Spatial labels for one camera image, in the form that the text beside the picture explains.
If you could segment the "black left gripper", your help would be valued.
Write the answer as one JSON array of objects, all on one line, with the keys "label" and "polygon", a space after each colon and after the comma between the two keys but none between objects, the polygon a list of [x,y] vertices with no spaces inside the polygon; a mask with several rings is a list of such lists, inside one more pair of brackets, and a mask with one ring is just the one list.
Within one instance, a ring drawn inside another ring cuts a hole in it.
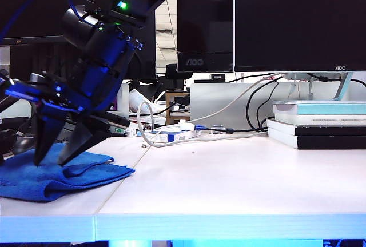
[{"label": "black left gripper", "polygon": [[120,26],[65,26],[63,35],[81,52],[67,78],[46,72],[30,82],[5,78],[6,95],[27,100],[35,106],[34,164],[37,166],[67,118],[77,125],[59,154],[61,166],[111,137],[110,125],[90,116],[108,108],[129,64],[129,35]]}]

